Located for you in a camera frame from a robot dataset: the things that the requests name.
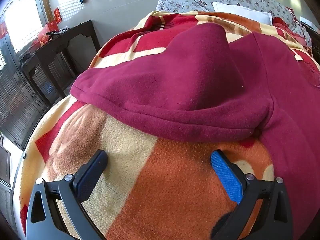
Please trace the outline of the maroon fleece garment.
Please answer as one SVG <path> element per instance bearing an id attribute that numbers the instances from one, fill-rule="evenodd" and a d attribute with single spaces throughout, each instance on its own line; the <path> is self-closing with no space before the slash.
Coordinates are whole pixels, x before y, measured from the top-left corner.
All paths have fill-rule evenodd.
<path id="1" fill-rule="evenodd" d="M 319 71 L 276 37 L 228 42 L 199 24 L 158 54 L 91 68 L 71 94 L 142 132 L 179 141 L 259 136 L 282 177 L 298 239 L 319 210 Z"/>

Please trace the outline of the red orange patterned blanket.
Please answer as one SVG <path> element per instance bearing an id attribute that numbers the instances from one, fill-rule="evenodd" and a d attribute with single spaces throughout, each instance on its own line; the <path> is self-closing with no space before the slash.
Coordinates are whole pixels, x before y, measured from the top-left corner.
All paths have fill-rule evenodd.
<path id="1" fill-rule="evenodd" d="M 319 71 L 311 53 L 281 28 L 227 13 L 160 11 L 106 42 L 88 70 L 161 53 L 170 38 L 205 23 L 223 27 L 228 42 L 253 32 L 276 37 L 295 54 L 312 60 Z M 84 202 L 104 237 L 212 239 L 236 207 L 210 164 L 211 153 L 218 149 L 244 173 L 262 180 L 280 177 L 256 134 L 221 142 L 165 139 L 124 124 L 70 93 L 42 118 L 28 142 L 18 174 L 18 221 L 26 225 L 36 179 L 60 180 L 75 173 L 97 150 L 104 150 L 107 168 Z M 319 210 L 304 233 L 319 239 Z"/>

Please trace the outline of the dark wooden side table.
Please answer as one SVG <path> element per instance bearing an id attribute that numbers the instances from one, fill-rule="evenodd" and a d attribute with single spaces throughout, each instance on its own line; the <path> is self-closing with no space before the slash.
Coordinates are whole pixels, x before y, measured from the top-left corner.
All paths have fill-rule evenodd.
<path id="1" fill-rule="evenodd" d="M 89 20 L 80 23 L 79 25 L 72 27 L 71 29 L 68 29 L 63 33 L 53 35 L 53 39 L 51 41 L 49 41 L 47 44 L 36 50 L 35 53 L 33 53 L 31 57 L 21 65 L 21 71 L 23 75 L 30 83 L 32 89 L 35 90 L 35 92 L 40 96 L 44 104 L 47 106 L 51 106 L 51 102 L 43 94 L 40 87 L 33 80 L 33 76 L 36 71 L 36 66 L 40 66 L 40 68 L 44 72 L 45 77 L 50 81 L 58 96 L 60 96 L 61 98 L 65 98 L 66 94 L 64 93 L 62 87 L 58 84 L 57 79 L 53 76 L 52 72 L 50 71 L 49 65 L 53 63 L 57 54 L 64 53 L 66 63 L 71 69 L 71 74 L 73 76 L 79 75 L 80 72 L 77 70 L 75 63 L 72 60 L 69 51 L 67 50 L 70 40 L 79 35 L 82 35 L 84 37 L 90 37 L 93 46 L 95 47 L 95 50 L 100 50 L 101 46 L 94 29 L 93 21 Z"/>

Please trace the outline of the red gift box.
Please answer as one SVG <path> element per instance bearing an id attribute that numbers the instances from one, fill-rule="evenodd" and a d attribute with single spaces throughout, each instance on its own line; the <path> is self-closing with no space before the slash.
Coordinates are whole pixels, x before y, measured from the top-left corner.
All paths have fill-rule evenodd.
<path id="1" fill-rule="evenodd" d="M 59 31 L 56 21 L 47 23 L 44 28 L 38 33 L 37 38 L 41 46 L 44 46 L 49 40 L 49 35 L 47 35 L 47 33 L 51 33 L 53 31 Z"/>

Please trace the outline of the white pillow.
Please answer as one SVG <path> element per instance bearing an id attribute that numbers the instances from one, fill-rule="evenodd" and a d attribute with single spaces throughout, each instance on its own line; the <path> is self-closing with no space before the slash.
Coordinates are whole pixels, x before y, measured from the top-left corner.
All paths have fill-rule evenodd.
<path id="1" fill-rule="evenodd" d="M 266 25 L 273 25 L 272 15 L 269 12 L 262 12 L 257 10 L 252 10 L 239 5 L 227 5 L 220 2 L 212 3 L 215 12 L 225 12 L 229 14 L 235 14 L 248 18 L 250 20 L 257 21 Z"/>

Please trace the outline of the floral quilt bundle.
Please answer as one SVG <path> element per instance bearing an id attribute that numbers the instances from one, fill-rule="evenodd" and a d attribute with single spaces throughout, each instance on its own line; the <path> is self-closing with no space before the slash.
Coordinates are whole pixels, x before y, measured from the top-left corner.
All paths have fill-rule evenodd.
<path id="1" fill-rule="evenodd" d="M 213 3 L 238 5 L 248 9 L 270 13 L 273 19 L 282 19 L 288 28 L 303 38 L 307 47 L 312 47 L 312 40 L 306 28 L 297 20 L 294 11 L 280 4 L 277 0 L 158 0 L 156 10 L 173 13 L 189 11 L 213 12 Z"/>

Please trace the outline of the red wall decoration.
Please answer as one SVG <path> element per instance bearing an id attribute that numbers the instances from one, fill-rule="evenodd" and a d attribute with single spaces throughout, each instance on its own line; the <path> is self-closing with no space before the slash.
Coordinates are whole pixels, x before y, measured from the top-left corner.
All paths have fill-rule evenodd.
<path id="1" fill-rule="evenodd" d="M 54 19 L 57 24 L 60 24 L 62 22 L 62 17 L 59 8 L 56 8 L 54 10 Z"/>

